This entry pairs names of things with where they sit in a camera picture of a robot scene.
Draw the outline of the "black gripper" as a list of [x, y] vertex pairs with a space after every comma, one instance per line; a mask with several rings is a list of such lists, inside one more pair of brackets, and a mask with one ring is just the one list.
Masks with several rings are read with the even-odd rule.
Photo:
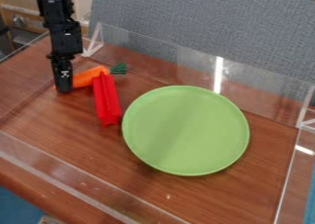
[[50, 30], [52, 51], [50, 54], [55, 86], [59, 92], [72, 91], [72, 64], [68, 59], [83, 52], [82, 26], [71, 16], [72, 0], [36, 0], [43, 27]]

